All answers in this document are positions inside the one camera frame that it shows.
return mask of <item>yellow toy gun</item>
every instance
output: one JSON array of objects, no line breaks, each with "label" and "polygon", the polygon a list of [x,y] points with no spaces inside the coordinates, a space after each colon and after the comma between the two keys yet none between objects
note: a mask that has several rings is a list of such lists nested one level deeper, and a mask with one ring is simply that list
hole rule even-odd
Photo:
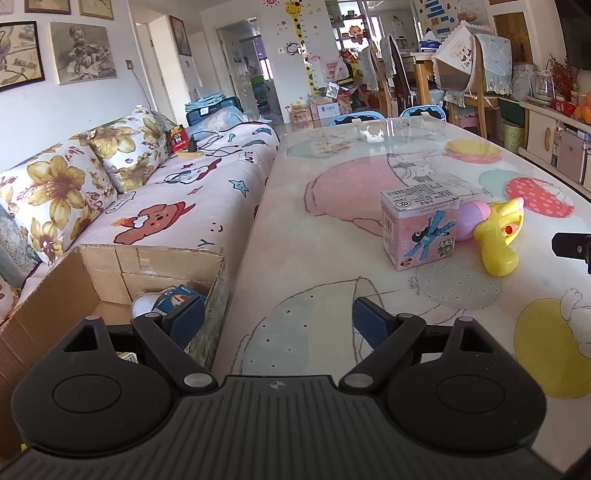
[{"label": "yellow toy gun", "polygon": [[524,219],[523,198],[489,205],[491,214],[474,229],[474,238],[482,245],[482,263],[494,277],[504,277],[519,263],[519,256],[509,247]]}]

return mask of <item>sofa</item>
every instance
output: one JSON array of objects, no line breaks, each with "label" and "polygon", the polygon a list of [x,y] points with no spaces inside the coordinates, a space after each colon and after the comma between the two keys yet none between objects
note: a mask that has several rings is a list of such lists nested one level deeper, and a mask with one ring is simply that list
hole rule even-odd
[{"label": "sofa", "polygon": [[[199,141],[198,156],[180,157],[166,151],[164,131],[172,126],[162,115],[139,107],[127,117],[74,135],[0,173],[0,332],[12,308],[22,303],[76,245],[206,249],[224,256],[233,281],[279,139],[268,125],[246,122],[225,132],[212,132]],[[125,156],[138,153],[129,153],[134,132],[151,151],[137,155],[138,161],[128,167],[125,162],[131,159]],[[100,141],[93,145],[93,138]],[[87,192],[86,184],[76,191],[76,175],[80,176],[81,168],[68,165],[74,164],[75,155],[88,157],[93,153],[93,167],[88,164],[87,168],[96,169],[89,178],[94,191]],[[123,167],[113,166],[117,155],[124,158]],[[56,156],[66,160],[64,165],[58,165]],[[65,200],[59,204],[54,198],[45,203],[47,211],[41,215],[48,216],[46,222],[35,217],[32,222],[23,220],[23,210],[33,209],[30,203],[47,200],[47,192],[53,187],[52,172],[59,168],[74,172],[68,177],[71,191]],[[25,171],[28,183],[19,193],[19,178],[14,177]],[[23,192],[30,193],[28,189],[33,193],[19,207],[17,199]],[[79,203],[78,192],[86,196],[84,205]],[[63,210],[79,211],[80,216],[68,221]]]}]

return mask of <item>trash bin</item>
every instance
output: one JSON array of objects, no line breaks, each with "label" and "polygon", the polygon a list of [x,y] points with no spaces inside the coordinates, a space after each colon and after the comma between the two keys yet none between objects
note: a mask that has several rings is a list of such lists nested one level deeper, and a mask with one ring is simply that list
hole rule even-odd
[{"label": "trash bin", "polygon": [[510,152],[517,153],[523,146],[525,129],[519,125],[504,121],[505,125],[505,148]]}]

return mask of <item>framed picture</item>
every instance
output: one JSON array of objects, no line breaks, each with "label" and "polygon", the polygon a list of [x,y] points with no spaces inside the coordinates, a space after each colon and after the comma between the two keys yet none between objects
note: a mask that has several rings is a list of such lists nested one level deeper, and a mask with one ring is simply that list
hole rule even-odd
[{"label": "framed picture", "polygon": [[70,15],[70,0],[25,0],[25,13]]},{"label": "framed picture", "polygon": [[113,20],[111,0],[78,0],[80,15]]},{"label": "framed picture", "polygon": [[105,27],[51,22],[50,31],[60,85],[117,77]]},{"label": "framed picture", "polygon": [[37,22],[0,23],[0,92],[43,80]]},{"label": "framed picture", "polygon": [[0,0],[0,15],[11,14],[13,10],[13,0]]},{"label": "framed picture", "polygon": [[191,47],[187,38],[187,31],[184,29],[184,23],[180,18],[170,16],[170,26],[173,29],[174,41],[177,43],[179,55],[191,57]]}]

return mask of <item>doorway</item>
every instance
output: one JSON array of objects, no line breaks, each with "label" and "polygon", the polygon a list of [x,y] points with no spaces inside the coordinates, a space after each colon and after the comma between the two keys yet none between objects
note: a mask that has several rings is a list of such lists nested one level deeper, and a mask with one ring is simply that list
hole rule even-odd
[{"label": "doorway", "polygon": [[154,110],[161,112],[167,118],[174,119],[173,107],[166,91],[164,77],[154,50],[154,42],[148,24],[136,24],[139,47],[144,55],[146,75],[152,90]]},{"label": "doorway", "polygon": [[217,34],[235,95],[245,112],[282,125],[273,72],[256,18],[219,28]]}]

